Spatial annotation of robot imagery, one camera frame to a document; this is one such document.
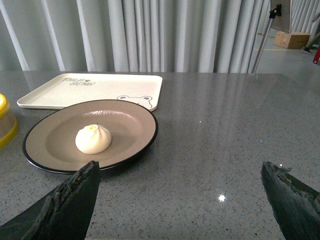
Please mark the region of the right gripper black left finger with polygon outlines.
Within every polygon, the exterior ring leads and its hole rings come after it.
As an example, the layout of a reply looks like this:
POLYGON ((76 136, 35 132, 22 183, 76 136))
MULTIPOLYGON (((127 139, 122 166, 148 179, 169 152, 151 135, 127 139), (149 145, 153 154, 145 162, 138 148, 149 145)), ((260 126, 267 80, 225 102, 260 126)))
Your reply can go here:
POLYGON ((2 240, 83 240, 100 185, 100 167, 91 161, 0 227, 2 240))

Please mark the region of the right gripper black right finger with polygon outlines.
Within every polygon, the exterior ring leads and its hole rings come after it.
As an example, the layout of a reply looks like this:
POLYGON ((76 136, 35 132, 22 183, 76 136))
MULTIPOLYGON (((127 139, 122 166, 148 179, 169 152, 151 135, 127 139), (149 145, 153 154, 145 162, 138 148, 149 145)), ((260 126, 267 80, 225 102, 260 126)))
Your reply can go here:
POLYGON ((287 240, 318 240, 320 193, 290 171, 270 161, 262 163, 261 180, 275 220, 287 240))

